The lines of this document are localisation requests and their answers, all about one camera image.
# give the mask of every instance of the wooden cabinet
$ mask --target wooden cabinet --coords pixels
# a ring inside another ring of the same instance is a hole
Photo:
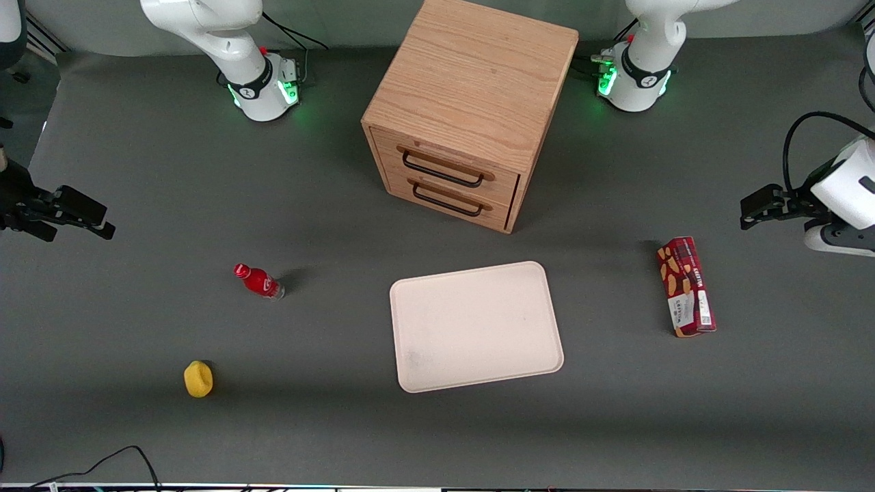
[[[577,42],[565,27],[425,0],[361,118],[386,190],[510,233]]]

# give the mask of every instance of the yellow sponge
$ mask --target yellow sponge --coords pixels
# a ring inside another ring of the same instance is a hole
[[[213,389],[213,371],[201,361],[188,364],[183,373],[185,389],[195,398],[203,398]]]

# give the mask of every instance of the plastic tray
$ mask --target plastic tray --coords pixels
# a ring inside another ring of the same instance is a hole
[[[398,382],[409,393],[548,374],[564,362],[536,262],[406,278],[389,298]]]

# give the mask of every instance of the drawer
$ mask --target drawer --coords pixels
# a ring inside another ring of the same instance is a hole
[[[410,176],[442,188],[502,205],[510,205],[518,175],[452,155],[413,138],[371,128],[386,174]]]
[[[432,180],[416,179],[400,173],[387,173],[389,192],[438,212],[465,219],[481,226],[506,232],[509,205],[472,197],[450,190]]]

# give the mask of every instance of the black metal handle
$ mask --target black metal handle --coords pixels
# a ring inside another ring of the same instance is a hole
[[[401,161],[404,163],[404,165],[406,167],[408,167],[414,171],[424,172],[430,176],[434,176],[435,178],[446,179],[447,181],[450,181],[451,183],[455,183],[455,184],[461,185],[461,186],[467,186],[469,188],[476,188],[477,186],[480,186],[483,184],[484,176],[482,173],[480,174],[480,177],[477,178],[477,180],[474,182],[465,181],[464,179],[459,179],[459,178],[456,178],[455,176],[450,176],[449,174],[444,174],[440,171],[435,171],[433,169],[429,169],[428,167],[422,167],[421,165],[413,164],[412,162],[407,160],[407,158],[409,156],[410,156],[410,151],[404,151],[404,155],[401,156]]]
[[[417,197],[419,200],[425,200],[425,201],[428,201],[429,203],[437,205],[438,207],[450,209],[453,212],[456,212],[457,214],[467,215],[469,217],[476,217],[476,216],[480,215],[480,212],[483,211],[483,205],[479,205],[477,207],[477,211],[472,212],[470,210],[465,210],[464,208],[461,208],[461,207],[456,207],[455,205],[450,205],[449,203],[444,203],[441,200],[431,198],[430,196],[425,196],[424,194],[417,193],[417,189],[419,189],[419,183],[414,183],[413,184],[413,196]]]

